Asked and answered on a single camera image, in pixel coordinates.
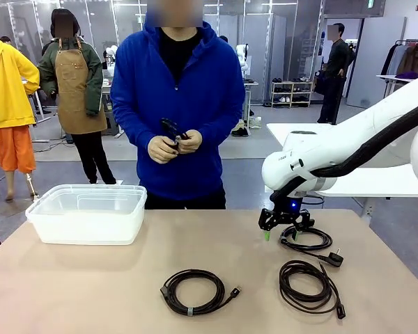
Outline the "clothes rack with coats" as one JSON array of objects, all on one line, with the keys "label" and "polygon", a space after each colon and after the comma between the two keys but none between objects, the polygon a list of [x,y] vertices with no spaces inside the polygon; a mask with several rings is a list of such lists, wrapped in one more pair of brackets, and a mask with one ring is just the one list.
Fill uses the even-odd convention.
[{"label": "clothes rack with coats", "polygon": [[389,49],[381,75],[418,78],[418,40],[397,40]]}]

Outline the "wooden shoe rack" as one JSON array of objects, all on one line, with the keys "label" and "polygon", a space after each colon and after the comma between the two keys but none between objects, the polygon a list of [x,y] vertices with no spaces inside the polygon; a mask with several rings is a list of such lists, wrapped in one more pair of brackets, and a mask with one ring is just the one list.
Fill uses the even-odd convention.
[{"label": "wooden shoe rack", "polygon": [[308,107],[311,104],[311,94],[313,92],[313,82],[303,81],[282,81],[273,80],[271,84],[271,107]]}]

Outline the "person in black clothes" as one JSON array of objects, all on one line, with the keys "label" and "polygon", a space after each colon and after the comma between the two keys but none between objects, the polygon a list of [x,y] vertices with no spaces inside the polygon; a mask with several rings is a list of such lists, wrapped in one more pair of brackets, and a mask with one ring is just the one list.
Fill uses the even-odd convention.
[{"label": "person in black clothes", "polygon": [[325,67],[323,105],[317,123],[335,123],[335,116],[340,104],[342,83],[348,68],[350,58],[349,46],[342,39],[345,26],[334,23],[327,27],[327,39],[332,41],[328,62]]}]

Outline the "large white table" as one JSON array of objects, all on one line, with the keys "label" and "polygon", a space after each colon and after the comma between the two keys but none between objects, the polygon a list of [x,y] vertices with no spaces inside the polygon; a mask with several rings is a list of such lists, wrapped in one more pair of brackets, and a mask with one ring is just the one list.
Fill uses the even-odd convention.
[{"label": "large white table", "polygon": [[[268,123],[266,126],[282,147],[291,132],[319,134],[333,127],[317,123]],[[323,185],[322,189],[315,189],[315,184],[314,180],[305,182],[296,191],[315,191],[327,197],[418,198],[418,179],[410,164],[389,168],[357,168],[337,178],[335,183],[321,182],[318,186]]]}]

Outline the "small white desk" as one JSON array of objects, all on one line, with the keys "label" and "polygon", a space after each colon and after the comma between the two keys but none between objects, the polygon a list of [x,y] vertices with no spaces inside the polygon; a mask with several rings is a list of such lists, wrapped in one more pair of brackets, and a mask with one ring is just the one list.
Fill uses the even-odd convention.
[{"label": "small white desk", "polygon": [[382,79],[385,82],[384,98],[391,95],[399,87],[412,82],[412,79],[398,78],[395,75],[377,75],[377,78]]}]

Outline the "translucent white plastic bin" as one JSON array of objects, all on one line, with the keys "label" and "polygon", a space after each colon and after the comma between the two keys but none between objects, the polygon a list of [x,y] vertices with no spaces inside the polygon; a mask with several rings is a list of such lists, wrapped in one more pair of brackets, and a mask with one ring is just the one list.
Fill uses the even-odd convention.
[{"label": "translucent white plastic bin", "polygon": [[25,215],[46,244],[130,245],[141,229],[146,199],[142,186],[62,184]]}]

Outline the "person in blue hoodie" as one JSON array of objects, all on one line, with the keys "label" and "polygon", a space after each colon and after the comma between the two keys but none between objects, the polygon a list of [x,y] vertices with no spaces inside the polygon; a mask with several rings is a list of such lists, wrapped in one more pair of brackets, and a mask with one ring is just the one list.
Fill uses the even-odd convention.
[{"label": "person in blue hoodie", "polygon": [[[205,110],[243,105],[240,63],[234,49],[204,21],[202,0],[146,2],[143,29],[129,35],[116,52],[114,117],[117,109],[131,109],[155,136],[170,138],[178,149],[177,137],[186,139],[186,131],[196,130]],[[217,155],[199,149],[178,152],[167,164],[135,147],[146,209],[225,208],[219,147]]]}]

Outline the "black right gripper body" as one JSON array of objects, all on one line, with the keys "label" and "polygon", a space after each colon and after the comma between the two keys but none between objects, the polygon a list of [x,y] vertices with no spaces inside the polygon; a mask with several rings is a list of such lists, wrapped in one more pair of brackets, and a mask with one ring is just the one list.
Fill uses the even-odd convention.
[{"label": "black right gripper body", "polygon": [[302,209],[304,196],[278,196],[271,195],[270,200],[274,204],[271,213],[272,222],[308,222],[309,213]]}]

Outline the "person's right forearm blue sleeve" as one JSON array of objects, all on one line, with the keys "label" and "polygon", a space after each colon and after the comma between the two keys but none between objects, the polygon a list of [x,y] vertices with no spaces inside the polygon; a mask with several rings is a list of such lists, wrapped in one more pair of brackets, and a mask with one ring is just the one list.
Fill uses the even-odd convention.
[{"label": "person's right forearm blue sleeve", "polygon": [[139,114],[131,109],[117,109],[115,117],[125,131],[129,142],[140,150],[147,152],[148,144],[155,137],[155,134],[140,118]]}]

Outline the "person with brown apron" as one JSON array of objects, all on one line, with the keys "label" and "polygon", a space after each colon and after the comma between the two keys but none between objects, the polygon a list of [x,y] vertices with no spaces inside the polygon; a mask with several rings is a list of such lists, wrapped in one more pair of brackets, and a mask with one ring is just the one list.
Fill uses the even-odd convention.
[{"label": "person with brown apron", "polygon": [[103,69],[94,48],[79,35],[80,25],[68,9],[51,14],[52,41],[38,63],[40,87],[57,101],[62,129],[72,137],[91,184],[102,178],[115,184],[102,145],[107,119],[102,107]]}]

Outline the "figure in yellow hoodie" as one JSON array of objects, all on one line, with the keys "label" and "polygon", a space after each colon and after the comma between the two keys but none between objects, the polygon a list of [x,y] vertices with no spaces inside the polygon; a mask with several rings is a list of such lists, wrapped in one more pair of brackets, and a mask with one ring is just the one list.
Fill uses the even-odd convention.
[{"label": "figure in yellow hoodie", "polygon": [[29,95],[39,89],[38,68],[12,45],[0,41],[0,167],[6,200],[14,199],[15,171],[32,175],[36,169],[29,127],[35,124]]}]

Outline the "person's left forearm blue sleeve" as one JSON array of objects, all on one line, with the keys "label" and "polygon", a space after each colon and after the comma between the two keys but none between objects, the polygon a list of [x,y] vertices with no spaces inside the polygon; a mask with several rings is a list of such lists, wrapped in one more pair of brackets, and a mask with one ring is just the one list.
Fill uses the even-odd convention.
[{"label": "person's left forearm blue sleeve", "polygon": [[231,130],[242,116],[242,104],[222,104],[217,108],[205,110],[203,120],[196,130],[201,135],[199,150],[217,155],[219,145],[227,139]]}]

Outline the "person's right hand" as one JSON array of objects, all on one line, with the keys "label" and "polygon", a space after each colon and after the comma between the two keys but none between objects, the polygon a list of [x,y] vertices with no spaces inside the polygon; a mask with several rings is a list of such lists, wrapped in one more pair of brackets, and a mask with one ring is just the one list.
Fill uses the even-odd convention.
[{"label": "person's right hand", "polygon": [[178,149],[170,138],[154,136],[148,143],[148,154],[158,164],[167,164],[178,156]]}]

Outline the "person's left hand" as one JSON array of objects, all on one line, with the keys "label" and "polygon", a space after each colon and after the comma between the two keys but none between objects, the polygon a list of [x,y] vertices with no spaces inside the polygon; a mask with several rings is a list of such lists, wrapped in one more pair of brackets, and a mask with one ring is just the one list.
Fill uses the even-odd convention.
[{"label": "person's left hand", "polygon": [[178,151],[180,154],[190,154],[196,152],[202,144],[203,138],[200,132],[191,129],[186,131],[186,139],[177,137]]}]

